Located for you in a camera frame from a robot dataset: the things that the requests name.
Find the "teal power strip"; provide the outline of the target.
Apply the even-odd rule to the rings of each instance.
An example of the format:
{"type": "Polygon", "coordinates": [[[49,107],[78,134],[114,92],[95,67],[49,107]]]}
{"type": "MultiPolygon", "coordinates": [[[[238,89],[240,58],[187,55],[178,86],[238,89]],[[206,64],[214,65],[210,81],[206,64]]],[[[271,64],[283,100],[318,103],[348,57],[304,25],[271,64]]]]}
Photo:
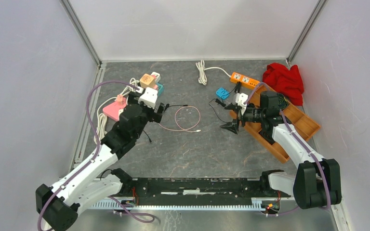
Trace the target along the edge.
{"type": "Polygon", "coordinates": [[[159,84],[159,83],[157,83],[156,84],[156,86],[157,86],[157,90],[158,90],[158,97],[163,93],[163,91],[164,91],[164,87],[163,87],[163,85],[162,84],[159,84]]]}

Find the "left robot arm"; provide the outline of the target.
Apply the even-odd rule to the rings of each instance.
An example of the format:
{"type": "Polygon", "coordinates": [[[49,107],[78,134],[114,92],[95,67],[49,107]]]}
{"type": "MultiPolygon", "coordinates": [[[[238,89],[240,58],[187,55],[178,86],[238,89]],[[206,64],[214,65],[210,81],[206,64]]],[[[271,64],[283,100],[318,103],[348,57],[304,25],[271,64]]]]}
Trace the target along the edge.
{"type": "Polygon", "coordinates": [[[40,185],[36,189],[38,230],[42,229],[44,220],[52,230],[66,231],[79,215],[97,202],[117,193],[128,195],[132,183],[125,178],[112,175],[97,183],[93,180],[135,146],[147,123],[160,123],[165,108],[163,103],[156,111],[144,103],[127,105],[119,121],[90,156],[52,186],[40,185]]]}

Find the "orange power strip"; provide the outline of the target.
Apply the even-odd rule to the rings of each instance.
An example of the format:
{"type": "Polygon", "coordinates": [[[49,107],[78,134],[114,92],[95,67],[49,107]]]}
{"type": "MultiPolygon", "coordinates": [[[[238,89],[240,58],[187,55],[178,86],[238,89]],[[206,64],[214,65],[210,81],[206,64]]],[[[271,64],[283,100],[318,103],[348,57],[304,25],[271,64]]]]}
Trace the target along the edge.
{"type": "Polygon", "coordinates": [[[251,90],[253,90],[260,83],[260,81],[256,79],[242,75],[237,72],[232,73],[230,77],[230,81],[235,84],[240,82],[243,87],[251,89],[251,90]]]}

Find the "wooden cube adapter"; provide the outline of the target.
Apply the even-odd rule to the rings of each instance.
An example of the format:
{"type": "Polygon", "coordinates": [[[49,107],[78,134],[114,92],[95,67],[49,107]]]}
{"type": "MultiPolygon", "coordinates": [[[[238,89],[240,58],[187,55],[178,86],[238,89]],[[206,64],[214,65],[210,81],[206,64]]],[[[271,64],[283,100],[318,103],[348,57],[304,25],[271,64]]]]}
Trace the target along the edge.
{"type": "Polygon", "coordinates": [[[149,74],[144,74],[139,80],[140,86],[142,88],[154,88],[156,86],[156,79],[154,76],[149,74]]]}

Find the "black power adapter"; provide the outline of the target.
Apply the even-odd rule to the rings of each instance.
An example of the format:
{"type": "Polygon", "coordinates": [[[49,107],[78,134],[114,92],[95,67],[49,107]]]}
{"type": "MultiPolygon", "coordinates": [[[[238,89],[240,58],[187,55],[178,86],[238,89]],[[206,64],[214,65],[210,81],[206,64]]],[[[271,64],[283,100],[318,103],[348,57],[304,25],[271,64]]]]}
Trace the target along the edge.
{"type": "Polygon", "coordinates": [[[240,93],[240,90],[241,90],[241,82],[238,82],[235,85],[234,93],[240,93]]]}

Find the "blue folding extension socket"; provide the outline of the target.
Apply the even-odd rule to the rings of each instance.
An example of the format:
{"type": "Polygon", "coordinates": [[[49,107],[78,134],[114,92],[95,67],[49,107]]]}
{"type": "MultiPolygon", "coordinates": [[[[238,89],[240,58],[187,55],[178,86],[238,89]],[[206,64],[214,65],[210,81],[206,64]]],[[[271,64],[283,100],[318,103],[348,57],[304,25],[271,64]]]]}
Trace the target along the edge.
{"type": "Polygon", "coordinates": [[[218,99],[221,99],[221,100],[225,100],[228,98],[230,92],[227,91],[226,89],[224,88],[219,88],[216,92],[215,92],[216,96],[218,99]]]}

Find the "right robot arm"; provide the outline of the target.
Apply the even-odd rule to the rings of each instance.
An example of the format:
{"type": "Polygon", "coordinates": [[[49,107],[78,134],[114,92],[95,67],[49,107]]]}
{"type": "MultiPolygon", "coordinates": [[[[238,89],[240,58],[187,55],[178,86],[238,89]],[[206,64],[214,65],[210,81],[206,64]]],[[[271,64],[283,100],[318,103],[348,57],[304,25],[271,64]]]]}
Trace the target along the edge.
{"type": "Polygon", "coordinates": [[[272,196],[277,191],[293,196],[301,209],[330,208],[342,201],[340,165],[335,159],[326,159],[315,151],[297,132],[279,106],[279,94],[263,91],[260,104],[247,101],[245,93],[236,93],[232,103],[224,109],[231,110],[236,117],[220,127],[235,134],[239,126],[248,122],[260,123],[265,135],[279,144],[295,164],[295,176],[281,170],[262,174],[259,191],[272,196]]]}

